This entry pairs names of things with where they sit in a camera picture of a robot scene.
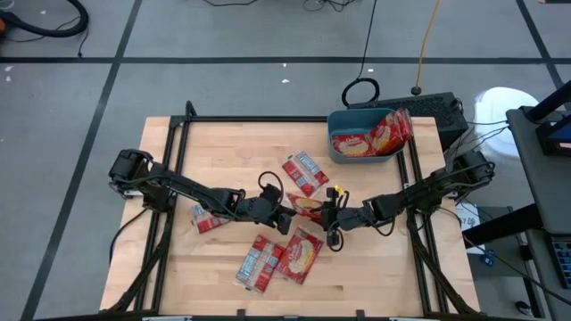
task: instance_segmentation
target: blue bin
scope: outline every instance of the blue bin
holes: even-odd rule
[[[327,144],[329,157],[337,164],[373,163],[388,161],[400,149],[386,156],[346,157],[333,148],[331,136],[350,135],[370,132],[389,112],[386,108],[333,111],[327,117]]]

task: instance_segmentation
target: wooden table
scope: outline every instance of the wooden table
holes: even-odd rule
[[[139,149],[150,152],[156,161],[163,154],[169,120],[148,118],[145,123]],[[420,166],[426,177],[444,166],[443,152],[434,119],[415,118],[413,123]],[[337,165],[328,157],[326,137],[326,123],[191,123],[182,174],[210,187],[243,188],[252,196],[260,192],[258,175],[273,170],[282,177],[287,192],[301,194],[281,165],[288,155],[302,150],[329,176],[328,185],[339,185],[351,192],[350,206],[361,206],[363,199],[374,195],[401,190],[395,158],[377,164]],[[414,179],[408,148],[405,151],[409,178]],[[176,155],[171,159],[173,169]],[[324,187],[315,198],[326,199]],[[396,219],[389,237],[372,228],[343,232],[343,250],[334,253],[324,246],[303,285],[274,276],[267,291],[259,295],[234,284],[236,272],[257,234],[286,246],[297,226],[307,226],[322,236],[325,232],[298,216],[290,235],[281,235],[263,225],[236,222],[198,235],[189,214],[194,204],[178,198],[161,314],[235,316],[238,309],[245,309],[248,316],[354,317],[356,309],[364,309],[368,317],[422,316],[405,215]],[[452,201],[444,200],[443,207],[455,211]],[[127,201],[121,224],[140,209],[140,199]],[[123,294],[141,268],[150,217],[148,214],[140,218],[117,241],[102,309]],[[466,302],[479,309],[457,219],[435,213],[432,220],[442,271]],[[431,305],[437,311],[434,280],[427,269],[426,279]],[[151,306],[152,295],[148,293],[152,293],[153,285],[151,276],[145,307]]]

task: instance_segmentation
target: wooden tabletop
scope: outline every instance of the wooden tabletop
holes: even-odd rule
[[[139,149],[152,154],[156,161],[163,154],[169,121],[148,118],[145,123]],[[413,124],[420,167],[427,177],[444,166],[436,125],[432,118],[414,118]],[[179,132],[173,152],[177,150]],[[189,135],[182,174],[209,187],[243,188],[249,197],[258,195],[258,175],[272,170],[282,177],[287,192],[301,195],[281,165],[293,152],[305,151],[329,176],[327,186],[339,185],[351,192],[350,206],[358,207],[371,196],[401,190],[395,158],[376,164],[333,163],[327,154],[326,123],[196,122],[191,123]],[[409,178],[414,179],[408,152],[405,155]],[[325,187],[314,198],[325,200]],[[286,246],[297,226],[316,231],[324,240],[325,232],[297,216],[290,235],[281,235],[263,225],[236,222],[199,235],[190,215],[194,204],[178,198],[161,302],[163,315],[234,316],[238,309],[245,309],[249,316],[352,317],[356,309],[364,309],[368,317],[422,316],[405,215],[397,218],[394,232],[388,237],[372,228],[343,231],[343,250],[334,253],[324,246],[303,285],[273,276],[266,292],[260,295],[234,284],[236,272],[257,234]],[[449,200],[443,200],[443,207],[455,211]],[[140,198],[127,201],[121,224],[140,210]],[[140,218],[117,241],[102,309],[116,302],[140,270],[150,217],[147,214]],[[442,271],[466,302],[479,309],[457,219],[435,213],[432,220]],[[428,271],[426,278],[431,305],[438,310],[434,280]],[[145,307],[151,306],[148,293],[153,286],[151,276]]]

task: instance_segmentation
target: teal plastic container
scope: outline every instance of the teal plastic container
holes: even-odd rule
[[[370,132],[389,112],[386,108],[333,111],[327,117],[327,145],[329,157],[337,164],[373,163],[388,161],[400,149],[386,156],[345,157],[333,148],[331,136],[350,135]]]

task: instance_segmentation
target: yellow cable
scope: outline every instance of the yellow cable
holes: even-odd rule
[[[436,5],[434,6],[434,10],[432,11],[432,17],[430,17],[430,22],[428,22],[428,28],[426,29],[425,37],[424,39],[422,39],[422,47],[420,48],[420,58],[418,59],[418,73],[417,73],[416,86],[418,86],[418,83],[420,83],[420,76],[422,75],[422,57],[425,54],[426,40],[428,39],[428,35],[430,34],[430,30],[432,29],[434,18],[436,17],[436,12],[438,11],[439,5],[440,5],[440,0],[436,0]]]

